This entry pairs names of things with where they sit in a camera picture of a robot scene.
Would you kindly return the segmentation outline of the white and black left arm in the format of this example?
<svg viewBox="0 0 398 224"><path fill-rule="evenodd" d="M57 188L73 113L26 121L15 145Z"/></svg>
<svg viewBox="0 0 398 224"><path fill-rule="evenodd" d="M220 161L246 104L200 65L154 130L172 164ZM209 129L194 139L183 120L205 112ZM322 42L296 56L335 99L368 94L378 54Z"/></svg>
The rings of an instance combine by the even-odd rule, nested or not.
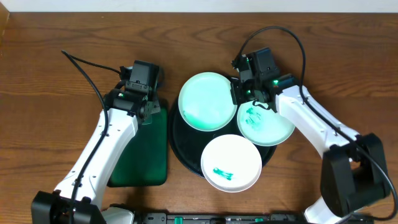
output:
<svg viewBox="0 0 398 224"><path fill-rule="evenodd" d="M139 126L159 111L155 87L115 88L101 99L96 129L67 176L52 193L32 201L33 223L133 223L134 212L121 207L101 211L108 180Z"/></svg>

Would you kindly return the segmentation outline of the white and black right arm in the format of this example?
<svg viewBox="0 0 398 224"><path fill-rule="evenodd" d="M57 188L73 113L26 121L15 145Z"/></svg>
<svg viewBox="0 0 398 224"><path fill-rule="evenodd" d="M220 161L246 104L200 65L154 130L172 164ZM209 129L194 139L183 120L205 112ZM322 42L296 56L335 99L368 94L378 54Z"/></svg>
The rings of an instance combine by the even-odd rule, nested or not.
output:
<svg viewBox="0 0 398 224"><path fill-rule="evenodd" d="M388 176L381 140L360 135L317 103L302 82L291 75L268 80L231 80L233 103L267 103L268 109L292 122L322 157L321 197L304 212L309 223L373 220L360 213L397 191Z"/></svg>

